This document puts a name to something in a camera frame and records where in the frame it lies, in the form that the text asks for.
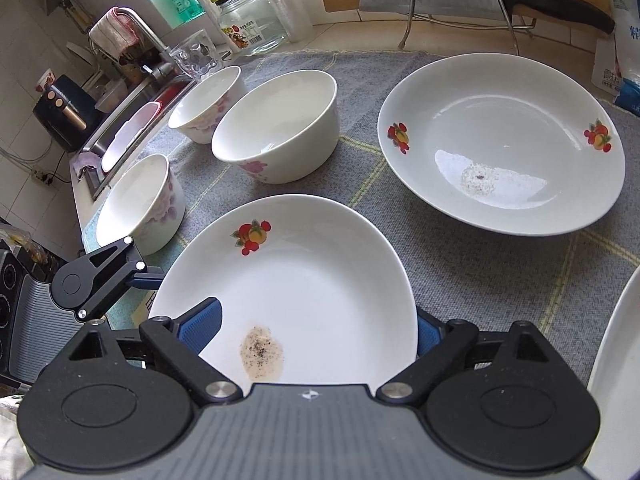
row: countertop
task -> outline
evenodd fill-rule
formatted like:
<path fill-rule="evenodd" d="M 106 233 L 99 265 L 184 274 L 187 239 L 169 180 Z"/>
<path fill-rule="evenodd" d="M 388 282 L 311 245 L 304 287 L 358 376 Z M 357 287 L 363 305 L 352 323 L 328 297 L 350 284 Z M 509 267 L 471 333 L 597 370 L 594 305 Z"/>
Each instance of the countertop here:
<path fill-rule="evenodd" d="M 404 29 L 405 23 L 400 21 L 316 25 L 311 38 L 297 44 L 285 44 L 276 49 L 275 52 L 293 50 L 396 50 Z M 537 36 L 530 37 L 526 34 L 518 34 L 518 44 L 520 45 L 521 56 L 543 62 L 567 74 L 597 98 L 612 100 L 611 95 L 596 88 L 591 83 L 593 52 L 560 43 L 559 41 Z M 405 50 L 421 50 L 441 56 L 455 56 L 471 52 L 514 54 L 513 40 L 507 31 L 464 30 L 425 22 L 414 23 Z M 117 183 L 146 143 L 166 125 L 167 121 L 168 116 L 146 136 L 145 140 L 111 181 L 111 187 Z M 84 179 L 78 180 L 74 178 L 72 171 L 71 180 L 80 228 L 84 230 L 99 207 L 104 203 L 110 192 L 110 187 L 105 189 L 98 197 L 98 200 L 94 202 Z"/>

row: jar label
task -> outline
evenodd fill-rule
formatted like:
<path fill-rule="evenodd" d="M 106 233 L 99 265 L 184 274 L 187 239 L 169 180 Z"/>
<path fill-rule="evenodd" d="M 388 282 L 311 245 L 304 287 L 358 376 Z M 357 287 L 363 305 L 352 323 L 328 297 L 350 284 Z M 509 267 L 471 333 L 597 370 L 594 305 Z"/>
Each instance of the jar label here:
<path fill-rule="evenodd" d="M 231 24 L 228 27 L 223 27 L 222 32 L 228 35 L 229 39 L 234 42 L 234 45 L 241 50 L 264 41 L 260 33 L 260 28 L 258 28 L 255 20 L 251 17 L 248 17 L 244 23 L 237 25 Z"/>

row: blue gripper pad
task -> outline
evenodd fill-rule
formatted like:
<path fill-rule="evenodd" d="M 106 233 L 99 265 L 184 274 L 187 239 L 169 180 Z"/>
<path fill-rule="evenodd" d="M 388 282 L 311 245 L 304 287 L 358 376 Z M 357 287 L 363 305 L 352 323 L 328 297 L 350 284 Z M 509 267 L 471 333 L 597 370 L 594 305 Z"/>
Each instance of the blue gripper pad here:
<path fill-rule="evenodd" d="M 222 304 L 216 298 L 203 301 L 187 320 L 178 318 L 180 326 L 176 337 L 188 348 L 199 354 L 222 327 Z"/>
<path fill-rule="evenodd" d="M 440 330 L 421 316 L 418 316 L 418 356 L 425 355 L 441 339 Z"/>

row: dish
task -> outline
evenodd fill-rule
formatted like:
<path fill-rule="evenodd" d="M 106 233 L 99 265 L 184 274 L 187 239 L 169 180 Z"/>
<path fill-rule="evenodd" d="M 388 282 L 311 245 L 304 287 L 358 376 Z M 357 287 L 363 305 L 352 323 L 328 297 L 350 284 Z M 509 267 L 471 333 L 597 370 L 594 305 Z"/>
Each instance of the dish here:
<path fill-rule="evenodd" d="M 104 247 L 127 235 L 140 254 L 164 247 L 184 216 L 182 186 L 164 155 L 149 155 L 133 165 L 109 193 L 100 211 L 95 237 Z"/>
<path fill-rule="evenodd" d="M 640 268 L 622 291 L 587 386 L 600 408 L 600 433 L 585 462 L 594 478 L 627 480 L 640 470 Z"/>
<path fill-rule="evenodd" d="M 269 184 L 307 176 L 338 143 L 337 91 L 335 79 L 319 70 L 298 70 L 263 83 L 220 121 L 213 154 Z"/>
<path fill-rule="evenodd" d="M 326 198 L 271 196 L 217 219 L 169 269 L 150 316 L 175 318 L 208 297 L 223 322 L 200 356 L 245 394 L 252 382 L 375 392 L 415 360 L 415 301 L 398 255 Z"/>
<path fill-rule="evenodd" d="M 557 70 L 508 54 L 454 56 L 413 72 L 382 105 L 378 140 L 425 202 L 506 234 L 581 229 L 613 206 L 625 177 L 620 137 L 596 99 Z"/>
<path fill-rule="evenodd" d="M 151 101 L 133 114 L 133 117 L 126 121 L 116 133 L 113 142 L 102 156 L 100 166 L 104 173 L 109 173 L 120 157 L 124 155 L 131 143 L 136 140 L 139 134 L 149 126 L 151 121 L 160 111 L 162 105 L 157 101 Z"/>
<path fill-rule="evenodd" d="M 198 83 L 169 117 L 169 128 L 193 142 L 209 144 L 222 117 L 247 93 L 239 66 L 229 66 Z"/>

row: white cloth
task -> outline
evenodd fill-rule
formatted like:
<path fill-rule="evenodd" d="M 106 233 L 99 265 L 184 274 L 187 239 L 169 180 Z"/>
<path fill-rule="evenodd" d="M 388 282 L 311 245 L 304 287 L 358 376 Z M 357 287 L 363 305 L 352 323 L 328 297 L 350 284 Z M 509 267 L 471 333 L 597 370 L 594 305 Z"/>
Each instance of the white cloth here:
<path fill-rule="evenodd" d="M 32 467 L 33 462 L 18 435 L 15 415 L 8 403 L 0 402 L 0 480 L 17 480 Z"/>
<path fill-rule="evenodd" d="M 113 59 L 120 59 L 125 50 L 140 43 L 140 37 L 131 18 L 116 14 L 116 9 L 108 10 L 98 20 L 89 37 Z"/>

